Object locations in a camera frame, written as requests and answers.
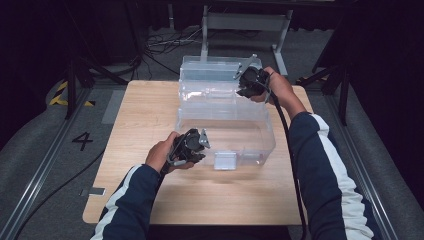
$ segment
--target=number 4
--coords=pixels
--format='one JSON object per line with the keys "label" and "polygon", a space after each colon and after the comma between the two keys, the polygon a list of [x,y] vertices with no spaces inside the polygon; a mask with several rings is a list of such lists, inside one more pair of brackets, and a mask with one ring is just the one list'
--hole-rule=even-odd
{"label": "number 4", "polygon": [[85,144],[87,144],[89,142],[93,142],[93,140],[89,140],[88,139],[89,137],[90,137],[90,133],[85,132],[85,133],[81,134],[80,136],[74,138],[72,140],[72,142],[82,143],[82,146],[81,146],[81,150],[80,151],[84,151]]}

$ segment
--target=metal rail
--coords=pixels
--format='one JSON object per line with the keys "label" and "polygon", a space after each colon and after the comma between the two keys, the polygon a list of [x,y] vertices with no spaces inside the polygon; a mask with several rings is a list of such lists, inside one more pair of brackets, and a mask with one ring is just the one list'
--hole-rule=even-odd
{"label": "metal rail", "polygon": [[50,145],[49,150],[44,156],[34,176],[25,188],[24,194],[22,195],[19,203],[15,207],[12,215],[9,217],[6,225],[3,227],[0,233],[0,240],[10,240],[16,237],[21,224],[25,221],[25,217],[28,215],[31,206],[35,201],[35,198],[40,192],[41,187],[43,186],[44,181],[46,180],[53,164],[56,162],[58,153],[63,145],[63,140],[65,139],[79,111],[90,95],[90,92],[91,89],[83,88],[81,90],[77,99],[77,108],[75,109],[74,114],[72,114],[68,120],[65,120],[62,123],[52,144]]}
{"label": "metal rail", "polygon": [[330,112],[334,117],[337,127],[340,130],[340,133],[343,137],[344,142],[349,150],[349,154],[353,159],[353,170],[357,177],[357,183],[361,186],[361,190],[365,197],[371,202],[374,210],[374,216],[380,227],[381,234],[384,239],[399,239],[396,235],[396,232],[393,228],[392,223],[390,222],[389,217],[387,216],[386,210],[381,202],[380,196],[378,195],[371,178],[365,168],[364,162],[358,153],[358,150],[355,146],[354,141],[351,138],[349,130],[347,127],[343,126],[340,118],[338,117],[337,103],[333,96],[328,95],[324,96],[325,102],[328,104]]}

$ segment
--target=clear plastic bin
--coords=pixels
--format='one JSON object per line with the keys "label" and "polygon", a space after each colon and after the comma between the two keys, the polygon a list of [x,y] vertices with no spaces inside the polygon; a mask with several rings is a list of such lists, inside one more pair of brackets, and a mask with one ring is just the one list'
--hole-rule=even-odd
{"label": "clear plastic bin", "polygon": [[[275,148],[269,113],[264,103],[255,103],[236,92],[233,76],[246,58],[184,57],[180,69],[175,129],[206,129],[211,145],[203,164],[217,170],[235,170],[238,165],[263,165]],[[259,59],[251,64],[261,68]]]}

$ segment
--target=white stripe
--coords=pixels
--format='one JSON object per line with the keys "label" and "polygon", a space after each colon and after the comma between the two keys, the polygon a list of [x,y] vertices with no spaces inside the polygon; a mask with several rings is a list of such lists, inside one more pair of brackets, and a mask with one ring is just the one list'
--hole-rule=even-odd
{"label": "white stripe", "polygon": [[365,224],[367,218],[364,216],[365,205],[361,203],[363,197],[356,193],[355,182],[347,175],[347,170],[342,162],[336,148],[328,139],[329,127],[324,120],[312,114],[312,117],[318,122],[320,131],[318,131],[324,151],[330,160],[331,168],[337,178],[337,184],[342,192],[342,216],[346,228],[347,239],[362,240],[371,239],[374,233]]}
{"label": "white stripe", "polygon": [[112,196],[110,196],[109,201],[106,203],[105,206],[108,211],[97,224],[95,234],[91,238],[91,240],[103,239],[103,230],[112,221],[113,216],[118,210],[118,207],[116,206],[116,201],[118,201],[122,196],[124,196],[125,192],[128,190],[129,182],[131,180],[132,175],[139,167],[141,167],[141,165],[137,165],[131,168],[131,170],[127,174],[127,177],[124,179],[124,184],[122,184],[122,187],[119,188],[114,194],[112,194]]}

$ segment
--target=gray carpet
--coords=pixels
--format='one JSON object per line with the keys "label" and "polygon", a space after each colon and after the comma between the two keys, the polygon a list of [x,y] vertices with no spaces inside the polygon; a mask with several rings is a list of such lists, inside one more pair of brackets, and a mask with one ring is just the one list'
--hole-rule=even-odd
{"label": "gray carpet", "polygon": [[[163,29],[151,34],[172,32]],[[311,69],[321,53],[331,31],[289,32],[283,46],[283,58],[288,69],[288,78],[294,83],[299,77],[311,75]],[[274,33],[260,33],[255,37],[246,37],[230,32],[219,32],[209,41],[210,56],[249,57],[258,54],[264,66],[276,69],[270,46]],[[200,55],[200,44],[181,46],[166,54],[155,55],[155,59],[178,72],[185,55]],[[138,69],[138,79],[177,81],[178,75],[144,57],[146,63]],[[122,66],[110,67],[111,70]],[[123,76],[129,79],[131,74]],[[49,102],[57,86],[46,96]],[[71,126],[64,144],[46,181],[35,199],[32,209],[48,196],[55,188],[83,169],[105,148],[118,106],[125,87],[118,86],[108,79],[98,79],[87,100],[96,101],[94,107],[83,107]],[[327,104],[326,97],[320,92],[308,91],[314,111],[326,120],[339,143],[340,153],[348,171],[356,178],[349,148],[344,143],[341,130]],[[408,187],[394,166],[390,155],[363,112],[353,89],[349,92],[347,108],[347,130],[360,153],[372,178],[372,182],[381,198],[386,213],[399,239],[422,239],[424,236],[424,214],[412,196]],[[23,190],[43,160],[50,144],[64,122],[66,107],[49,106],[48,109],[26,124],[0,153],[0,226],[6,224],[17,205]],[[85,145],[72,142],[83,133],[89,133],[91,143]],[[51,197],[46,204],[30,219],[19,239],[88,239],[94,226],[82,221],[82,213],[87,197],[80,196],[82,189],[91,187],[100,160],[82,175],[66,185]],[[300,228],[290,227],[293,239],[300,238]]]}

